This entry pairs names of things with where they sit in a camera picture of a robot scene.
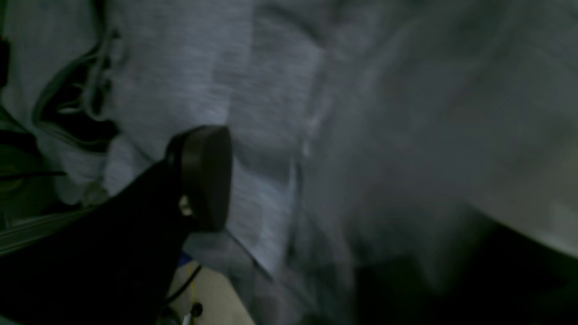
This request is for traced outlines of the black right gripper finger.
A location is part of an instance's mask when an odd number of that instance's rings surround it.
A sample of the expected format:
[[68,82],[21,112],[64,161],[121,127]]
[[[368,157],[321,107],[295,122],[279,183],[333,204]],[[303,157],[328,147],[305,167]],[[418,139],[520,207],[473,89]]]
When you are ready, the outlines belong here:
[[188,235],[222,231],[228,127],[172,138],[165,159],[54,234],[1,257],[1,316],[20,325],[153,325]]

